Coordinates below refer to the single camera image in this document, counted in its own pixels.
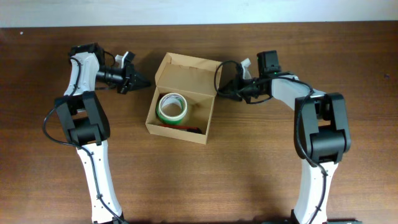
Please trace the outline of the beige masking tape roll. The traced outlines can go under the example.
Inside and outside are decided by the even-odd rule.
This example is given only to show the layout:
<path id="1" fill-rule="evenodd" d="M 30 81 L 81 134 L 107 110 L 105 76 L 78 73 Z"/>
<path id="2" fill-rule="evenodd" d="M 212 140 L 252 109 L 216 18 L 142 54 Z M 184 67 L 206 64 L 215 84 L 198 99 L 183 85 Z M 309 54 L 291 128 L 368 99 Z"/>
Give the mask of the beige masking tape roll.
<path id="1" fill-rule="evenodd" d="M 186 99 L 178 93 L 164 95 L 157 105 L 158 117 L 167 124 L 178 124 L 188 112 Z"/>

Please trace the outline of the green tape roll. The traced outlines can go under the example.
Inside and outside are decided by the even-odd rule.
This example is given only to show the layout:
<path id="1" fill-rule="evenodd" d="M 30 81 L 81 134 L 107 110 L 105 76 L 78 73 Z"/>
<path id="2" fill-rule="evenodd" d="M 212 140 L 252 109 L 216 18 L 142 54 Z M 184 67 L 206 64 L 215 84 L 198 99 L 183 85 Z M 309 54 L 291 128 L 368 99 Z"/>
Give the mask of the green tape roll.
<path id="1" fill-rule="evenodd" d="M 166 106 L 163 108 L 157 107 L 156 112 L 163 123 L 177 125 L 183 122 L 188 113 L 188 109 L 182 109 L 179 106 Z"/>

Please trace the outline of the cardboard box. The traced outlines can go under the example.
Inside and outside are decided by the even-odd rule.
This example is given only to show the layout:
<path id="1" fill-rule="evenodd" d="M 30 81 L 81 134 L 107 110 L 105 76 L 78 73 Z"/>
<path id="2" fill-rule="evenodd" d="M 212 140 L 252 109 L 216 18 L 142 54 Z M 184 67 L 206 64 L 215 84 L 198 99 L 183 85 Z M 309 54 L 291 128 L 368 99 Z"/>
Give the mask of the cardboard box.
<path id="1" fill-rule="evenodd" d="M 146 119 L 149 132 L 206 144 L 221 70 L 221 63 L 218 61 L 166 53 L 155 74 L 156 89 Z M 177 125 L 200 128 L 203 134 L 160 126 L 165 123 L 157 115 L 157 105 L 168 93 L 181 94 L 188 103 L 188 113 L 183 122 Z"/>

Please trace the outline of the orange utility knife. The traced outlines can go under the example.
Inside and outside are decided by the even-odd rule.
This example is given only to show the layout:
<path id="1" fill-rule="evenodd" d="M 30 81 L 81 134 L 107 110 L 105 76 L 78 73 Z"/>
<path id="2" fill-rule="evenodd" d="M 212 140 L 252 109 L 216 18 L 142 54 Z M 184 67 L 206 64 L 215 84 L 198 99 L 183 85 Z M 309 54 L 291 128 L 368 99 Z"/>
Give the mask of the orange utility knife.
<path id="1" fill-rule="evenodd" d="M 171 124 L 161 124 L 160 126 L 165 127 L 165 128 L 177 129 L 177 130 L 181 130 L 181 131 L 187 131 L 190 133 L 203 134 L 202 130 L 197 127 L 171 125 Z"/>

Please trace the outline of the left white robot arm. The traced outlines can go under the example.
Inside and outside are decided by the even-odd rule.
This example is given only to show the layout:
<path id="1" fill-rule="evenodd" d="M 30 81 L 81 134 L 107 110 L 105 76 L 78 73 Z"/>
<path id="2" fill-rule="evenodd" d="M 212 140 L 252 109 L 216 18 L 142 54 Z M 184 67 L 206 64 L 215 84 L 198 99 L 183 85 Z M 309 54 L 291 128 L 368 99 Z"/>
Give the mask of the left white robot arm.
<path id="1" fill-rule="evenodd" d="M 91 200 L 93 223 L 125 223 L 114 191 L 108 162 L 110 125 L 95 93 L 96 82 L 114 85 L 119 94 L 150 86 L 134 68 L 135 55 L 127 51 L 106 64 L 108 54 L 97 43 L 77 45 L 68 56 L 72 65 L 64 96 L 56 99 L 55 111 L 66 143 L 76 148 L 83 164 Z"/>

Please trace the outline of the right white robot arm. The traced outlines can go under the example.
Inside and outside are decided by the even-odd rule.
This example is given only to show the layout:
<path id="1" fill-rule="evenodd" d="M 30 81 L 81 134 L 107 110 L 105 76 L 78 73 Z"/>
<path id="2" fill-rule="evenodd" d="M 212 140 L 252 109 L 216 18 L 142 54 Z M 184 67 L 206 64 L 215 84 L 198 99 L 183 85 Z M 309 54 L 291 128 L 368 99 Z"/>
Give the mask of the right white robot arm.
<path id="1" fill-rule="evenodd" d="M 282 71 L 275 50 L 258 53 L 257 64 L 257 78 L 248 75 L 248 63 L 236 64 L 233 98 L 250 104 L 252 98 L 267 95 L 294 111 L 294 146 L 302 161 L 302 174 L 289 222 L 327 223 L 331 181 L 351 147 L 345 99 L 340 93 L 316 90 L 293 73 Z"/>

